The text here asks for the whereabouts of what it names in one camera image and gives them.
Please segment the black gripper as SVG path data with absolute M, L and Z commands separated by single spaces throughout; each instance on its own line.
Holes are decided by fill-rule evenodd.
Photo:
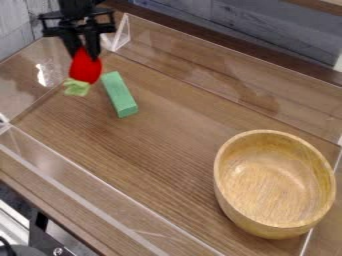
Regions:
M 115 11 L 99 7 L 104 0 L 58 0 L 59 9 L 39 15 L 45 37 L 60 36 L 70 56 L 83 46 L 79 38 L 84 34 L 87 52 L 96 60 L 100 54 L 100 34 L 116 31 Z

